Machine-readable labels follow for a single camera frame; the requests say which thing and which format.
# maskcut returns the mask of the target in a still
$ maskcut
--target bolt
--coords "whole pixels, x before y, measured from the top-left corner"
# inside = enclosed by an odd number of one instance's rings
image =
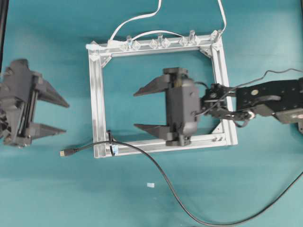
[[[217,97],[217,94],[216,94],[216,93],[211,93],[211,94],[210,94],[210,97],[211,97],[211,98],[216,98],[216,97]]]

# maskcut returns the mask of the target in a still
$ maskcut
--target white cable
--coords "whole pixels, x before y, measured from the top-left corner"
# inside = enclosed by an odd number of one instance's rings
[[[139,16],[130,18],[129,20],[127,20],[127,21],[123,22],[122,24],[120,24],[120,25],[115,29],[114,33],[112,34],[112,36],[110,37],[109,40],[113,40],[114,37],[116,36],[117,32],[120,30],[120,28],[121,28],[123,25],[125,25],[127,22],[130,22],[130,21],[132,21],[132,20],[137,20],[137,19],[142,19],[142,18],[148,18],[148,17],[153,17],[153,16],[155,16],[155,15],[159,12],[159,10],[160,10],[160,8],[161,8],[161,4],[162,4],[162,0],[159,0],[159,1],[158,1],[158,8],[157,8],[157,10],[156,10],[155,12],[153,12],[153,13],[144,14],[144,15],[139,15]]]
[[[218,4],[219,4],[219,7],[220,7],[220,11],[221,11],[221,15],[222,15],[223,23],[224,23],[224,27],[223,27],[222,33],[221,33],[221,35],[222,35],[223,32],[226,29],[226,16],[225,16],[225,12],[224,12],[224,8],[223,8],[221,0],[218,0]]]
[[[149,32],[143,32],[137,36],[135,36],[134,38],[132,38],[132,41],[135,41],[136,39],[145,36],[145,35],[152,35],[152,34],[157,34],[157,33],[167,33],[167,34],[172,34],[172,35],[176,35],[176,36],[180,36],[183,37],[182,35],[178,34],[178,33],[174,33],[174,32],[170,32],[170,31],[165,31],[165,30],[154,30],[154,31],[149,31]]]

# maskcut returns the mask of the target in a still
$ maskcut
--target metal frame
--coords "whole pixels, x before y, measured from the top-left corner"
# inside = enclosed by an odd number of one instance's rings
[[[103,95],[102,69],[114,57],[127,57],[132,55],[147,55],[154,53],[169,53],[183,51],[200,51],[211,59],[213,63],[214,79],[216,83],[229,86],[225,64],[222,38],[219,32],[210,35],[194,35],[188,37],[165,38],[158,36],[158,40],[136,41],[128,39],[116,45],[97,44],[92,42],[86,45],[89,52],[89,77],[91,90],[91,109],[94,142],[108,139],[105,119],[105,106]],[[232,100],[226,98],[227,106],[232,111]],[[183,150],[193,148],[207,148],[238,144],[235,124],[232,121],[222,120],[219,125],[208,135],[198,135],[191,138],[192,143],[184,147],[167,147],[164,140],[142,140],[128,142],[146,152],[159,152],[170,150]],[[117,155],[137,154],[124,146],[119,146]],[[105,144],[94,146],[94,157],[110,157],[110,148]]]

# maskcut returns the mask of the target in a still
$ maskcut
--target screw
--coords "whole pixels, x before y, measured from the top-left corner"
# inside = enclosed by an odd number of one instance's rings
[[[259,90],[257,90],[257,89],[251,91],[252,96],[257,95],[258,93],[259,93]]]
[[[216,93],[211,93],[211,94],[210,94],[210,97],[211,97],[211,98],[216,98],[216,97],[217,97],[217,94],[216,94]]]

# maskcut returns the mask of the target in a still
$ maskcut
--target teal table surface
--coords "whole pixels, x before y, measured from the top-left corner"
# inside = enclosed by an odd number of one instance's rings
[[[224,0],[223,35],[231,86],[268,70],[303,68],[303,17],[299,0]],[[92,149],[68,158],[59,151],[92,141],[89,64],[85,44],[106,42],[126,19],[157,7],[156,0],[12,0],[3,67],[27,58],[71,105],[38,102],[35,122],[67,130],[24,149],[0,145],[1,227],[198,226],[173,198],[157,168],[143,155],[94,159]],[[187,35],[222,27],[217,1],[163,0],[160,12],[126,24],[123,40],[149,30]],[[112,60],[104,69],[107,128],[121,141],[135,140],[134,123],[165,123],[163,94],[134,98],[163,68],[183,67],[213,82],[209,59],[198,52]],[[297,79],[297,72],[264,81]],[[218,121],[203,117],[209,131]],[[267,205],[303,170],[303,135],[296,125],[258,116],[238,129],[239,144],[152,156],[184,204],[210,222],[245,218]],[[154,188],[147,183],[155,183]],[[303,223],[303,181],[244,227],[298,227]]]

